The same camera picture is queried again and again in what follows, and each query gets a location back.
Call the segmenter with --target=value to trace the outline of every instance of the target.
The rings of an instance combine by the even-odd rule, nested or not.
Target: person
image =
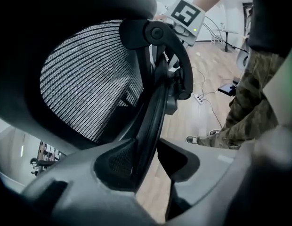
[[[193,0],[207,12],[219,0]],[[291,16],[292,0],[253,0],[248,39],[251,48],[244,75],[230,103],[223,128],[206,137],[187,137],[189,143],[238,149],[274,128],[277,119],[262,90],[281,66],[292,47],[292,35],[283,18]]]

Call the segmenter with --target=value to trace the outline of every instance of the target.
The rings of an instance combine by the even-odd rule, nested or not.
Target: table
[[[237,32],[234,32],[234,31],[231,31],[231,30],[228,30],[228,29],[223,29],[223,30],[215,30],[215,31],[221,31],[221,32],[225,32],[226,33],[226,42],[227,42],[227,35],[230,33],[234,33],[234,34],[238,34]],[[227,43],[226,43],[226,46],[225,46],[225,49],[223,50],[225,52],[228,52],[228,48],[227,48]]]

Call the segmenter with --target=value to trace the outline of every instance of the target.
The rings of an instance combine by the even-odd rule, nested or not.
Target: wooden floor
[[[237,52],[225,53],[219,45],[210,42],[196,43],[188,53],[193,68],[195,94],[216,91],[219,86],[230,83],[234,76],[241,73],[236,67]],[[220,123],[223,125],[229,112],[228,104],[233,99],[223,93],[215,92],[205,95],[212,104]],[[210,104],[203,105],[191,96],[186,101],[178,101],[178,110],[172,115],[165,115],[161,137],[184,141],[187,136],[205,136],[212,129],[220,129],[220,125],[212,112]],[[155,155],[148,174],[137,193],[137,200],[144,209],[159,223],[165,221],[164,216],[169,199],[170,179]]]

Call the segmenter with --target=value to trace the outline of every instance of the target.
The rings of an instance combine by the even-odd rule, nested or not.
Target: black mesh
[[[41,71],[47,106],[93,141],[108,125],[111,134],[118,132],[143,90],[136,53],[121,44],[120,23],[103,22],[75,34],[51,53]]]

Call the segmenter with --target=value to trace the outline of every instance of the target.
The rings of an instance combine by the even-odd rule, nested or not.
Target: white device
[[[203,24],[205,11],[186,0],[177,0],[165,15],[168,18],[166,23],[172,24],[184,47],[193,46]],[[174,55],[169,62],[169,68],[177,61],[178,58]]]

